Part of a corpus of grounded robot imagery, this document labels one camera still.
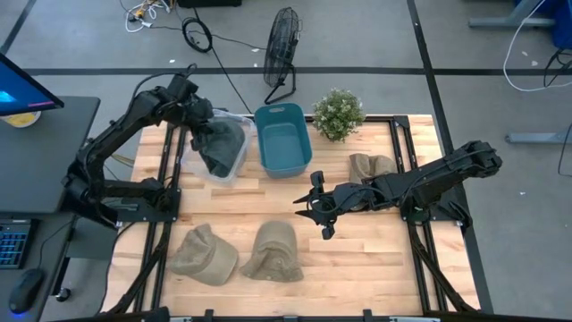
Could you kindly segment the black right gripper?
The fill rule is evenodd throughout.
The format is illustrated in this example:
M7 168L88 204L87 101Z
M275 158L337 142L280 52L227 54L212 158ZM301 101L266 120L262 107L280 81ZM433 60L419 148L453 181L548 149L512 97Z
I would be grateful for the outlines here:
M335 234L334 225L338 217L360 204L366 204L371 193L366 186L351 182L337 185L332 191L326 192L322 171L312 173L310 180L312 190L293 201L293 204L310 202L310 210L299 210L295 214L321 225L323 239L330 240Z

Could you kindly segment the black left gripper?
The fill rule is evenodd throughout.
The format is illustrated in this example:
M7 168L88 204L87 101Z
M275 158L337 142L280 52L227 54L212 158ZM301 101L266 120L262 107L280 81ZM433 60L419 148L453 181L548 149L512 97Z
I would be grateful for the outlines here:
M214 117L213 106L207 98L197 94L191 94L180 106L180 125L191 130L191 148L199 151L208 142L209 128L203 126Z

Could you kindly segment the dark grey corduroy cap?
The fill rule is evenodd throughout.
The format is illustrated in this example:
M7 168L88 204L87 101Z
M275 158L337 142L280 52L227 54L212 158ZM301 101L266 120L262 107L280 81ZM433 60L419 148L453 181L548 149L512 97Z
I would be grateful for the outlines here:
M203 148L240 149L245 141L245 133L241 126L234 121L214 121L205 124L209 128L209 137Z
M199 152L208 172L220 178L229 175L238 154L237 149L230 148L205 148Z

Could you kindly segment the tan corduroy cap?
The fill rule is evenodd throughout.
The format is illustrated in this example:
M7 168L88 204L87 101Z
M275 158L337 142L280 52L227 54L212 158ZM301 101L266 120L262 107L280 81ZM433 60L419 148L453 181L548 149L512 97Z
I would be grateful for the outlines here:
M176 275L185 275L210 286L222 286L238 263L234 246L216 235L210 224L187 232L180 247L168 259L167 267Z
M304 274L298 259L298 242L291 224L269 221L262 224L248 262L240 272L253 280L277 283L301 281Z
M396 174L396 162L383 156L352 154L349 156L349 181L360 184L363 179L383 174Z

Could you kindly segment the clear plastic bin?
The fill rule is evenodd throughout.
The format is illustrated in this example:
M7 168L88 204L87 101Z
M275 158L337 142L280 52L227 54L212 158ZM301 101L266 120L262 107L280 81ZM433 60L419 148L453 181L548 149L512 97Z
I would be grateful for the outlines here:
M220 178L220 177L216 177L214 175L211 175L208 172L204 161L202 160L201 156L199 155L199 151L194 151L191 148L191 144L190 144L190 141L192 139L191 133L188 134L189 145L185 148L183 157L181 159L181 169L185 173L194 174L197 177L206 179L206 180L211 181L211 182L217 182L220 184L232 184L235 181L235 179L237 178L237 176L240 172L240 169L246 160L246 156L248 153L250 143L251 143L252 138L254 136L254 132L256 131L256 126L255 126L254 122L247 117L244 117L244 116L241 116L238 114L231 114L229 112L226 112L226 111L223 111L220 109L214 110L214 117L211 118L208 122L210 123L210 122L214 122L214 121L234 121L238 125L241 126L242 130L245 133L245 141L244 141L244 143L240 149L238 157L237 157L237 159L234 163L234 166L232 167L229 175L227 177Z

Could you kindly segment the blue plastic bin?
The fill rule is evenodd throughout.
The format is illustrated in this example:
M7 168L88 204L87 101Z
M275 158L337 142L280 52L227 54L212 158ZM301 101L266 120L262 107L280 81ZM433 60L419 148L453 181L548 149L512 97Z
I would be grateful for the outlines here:
M313 151L303 109L294 103L258 108L254 114L261 166L273 179L303 174Z

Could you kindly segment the potted green plant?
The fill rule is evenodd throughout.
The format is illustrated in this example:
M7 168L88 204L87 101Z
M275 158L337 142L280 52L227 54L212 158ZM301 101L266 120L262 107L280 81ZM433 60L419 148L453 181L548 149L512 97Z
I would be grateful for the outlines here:
M366 119L363 103L348 89L332 88L313 104L313 125L319 134L332 142L344 142Z

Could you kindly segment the black floor fan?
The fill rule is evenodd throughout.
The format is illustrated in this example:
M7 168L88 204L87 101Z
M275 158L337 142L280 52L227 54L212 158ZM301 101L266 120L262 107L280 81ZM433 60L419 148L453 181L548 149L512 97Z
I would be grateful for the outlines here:
M299 42L299 17L291 8L282 8L275 16L273 26L267 41L264 63L264 81L272 88L265 98L266 105L291 96L297 89L296 67L293 58ZM291 75L290 92L273 98L276 90L285 85L288 75Z

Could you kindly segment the black desk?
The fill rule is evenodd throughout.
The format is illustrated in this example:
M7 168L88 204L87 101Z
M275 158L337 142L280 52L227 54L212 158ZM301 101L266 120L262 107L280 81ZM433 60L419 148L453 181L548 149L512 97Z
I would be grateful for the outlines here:
M0 270L0 322L38 322L68 244L74 215L64 212L62 179L83 146L100 105L97 97L64 97L64 107L42 112L28 128L0 121L0 219L32 219L20 269ZM29 269L44 272L37 298L22 314L8 301Z

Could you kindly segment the yellow round container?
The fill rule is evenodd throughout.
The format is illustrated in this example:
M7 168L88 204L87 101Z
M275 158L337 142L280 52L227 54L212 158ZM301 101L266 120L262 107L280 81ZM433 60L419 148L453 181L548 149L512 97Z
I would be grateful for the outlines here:
M6 116L0 116L0 120L8 123L15 128L26 128L30 127L38 121L41 116L41 112L29 112L23 114L11 114Z

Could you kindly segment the computer monitor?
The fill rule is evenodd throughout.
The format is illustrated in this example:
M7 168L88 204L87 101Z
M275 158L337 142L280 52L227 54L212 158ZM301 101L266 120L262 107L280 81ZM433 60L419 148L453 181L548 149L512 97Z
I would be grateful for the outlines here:
M60 98L0 53L0 116L63 107Z

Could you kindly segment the black keyboard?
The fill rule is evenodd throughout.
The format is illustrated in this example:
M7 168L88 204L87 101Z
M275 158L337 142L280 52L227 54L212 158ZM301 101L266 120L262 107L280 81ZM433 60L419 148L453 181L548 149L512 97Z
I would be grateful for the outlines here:
M0 219L0 270L21 268L33 225L32 219Z

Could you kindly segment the black computer mouse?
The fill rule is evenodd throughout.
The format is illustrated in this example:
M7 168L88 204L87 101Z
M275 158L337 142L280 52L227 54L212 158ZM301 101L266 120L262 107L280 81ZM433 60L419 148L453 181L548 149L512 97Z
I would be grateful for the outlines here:
M8 308L13 314L27 312L37 298L39 288L44 281L44 272L40 268L26 270L13 287Z

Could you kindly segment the grey desk foot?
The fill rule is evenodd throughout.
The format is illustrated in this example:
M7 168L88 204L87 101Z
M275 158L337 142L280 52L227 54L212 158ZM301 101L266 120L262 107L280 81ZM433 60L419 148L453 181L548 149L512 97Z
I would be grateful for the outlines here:
M534 17L537 9L545 0L520 0L513 11L505 17L470 18L471 28L516 28L519 26L549 28L555 21L551 18Z
M511 132L505 141L512 144L564 144L572 142L571 131L558 132Z

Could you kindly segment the black metal table frame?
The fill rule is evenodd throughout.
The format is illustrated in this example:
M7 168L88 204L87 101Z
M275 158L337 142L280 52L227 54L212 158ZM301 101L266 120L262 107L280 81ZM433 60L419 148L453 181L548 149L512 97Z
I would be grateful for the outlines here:
M335 224L336 234L325 241L320 226L294 215L305 204L293 204L311 188L309 175L324 171L324 188L349 179L349 155L384 155L395 161L391 135L397 130L401 168L409 170L410 155L422 165L442 156L430 115L410 115L408 151L405 130L389 122L364 123L345 143L332 143L308 126L313 158L295 177L271 179L260 165L256 131L238 178L231 184L206 181L181 170L181 205L172 225L168 256L181 245L187 231L209 224L212 231L239 253L237 267L250 259L260 226L269 221L290 222L298 240L304 279L296 283L252 280L238 271L223 286L208 286L189 277L163 274L160 306L174 316L202 315L213 309L216 317L238 316L356 316L363 309L374 315L422 313L408 226L398 209L347 214ZM462 299L484 310L475 287L468 247L460 227L451 221L431 223L434 247L442 272ZM126 293L140 270L148 224L136 224L114 248L107 291L101 310L109 310Z

